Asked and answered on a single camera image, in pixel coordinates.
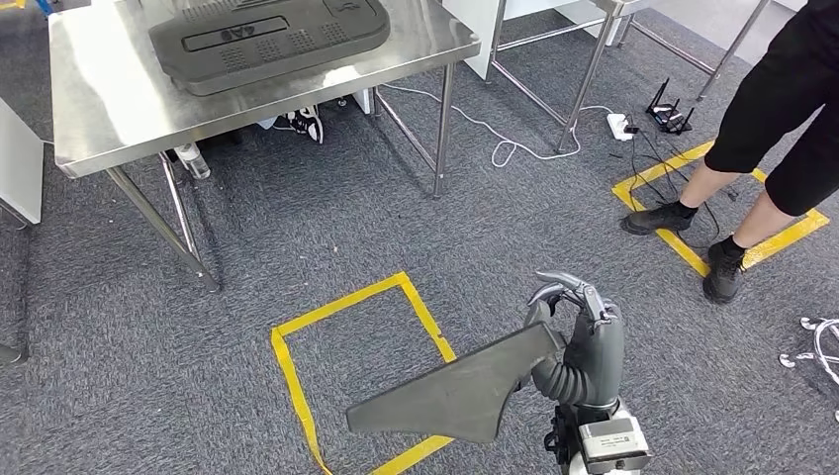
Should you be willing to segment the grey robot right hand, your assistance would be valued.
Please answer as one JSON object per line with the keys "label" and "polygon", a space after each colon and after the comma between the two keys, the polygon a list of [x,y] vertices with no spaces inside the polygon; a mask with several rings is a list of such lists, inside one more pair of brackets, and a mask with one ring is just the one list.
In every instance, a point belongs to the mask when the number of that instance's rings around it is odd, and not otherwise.
{"label": "grey robot right hand", "polygon": [[624,321],[619,307],[572,274],[538,271],[544,283],[530,297],[525,323],[546,322],[558,302],[579,308],[563,359],[549,355],[531,370],[536,389],[560,405],[610,409],[617,404],[624,363]]}

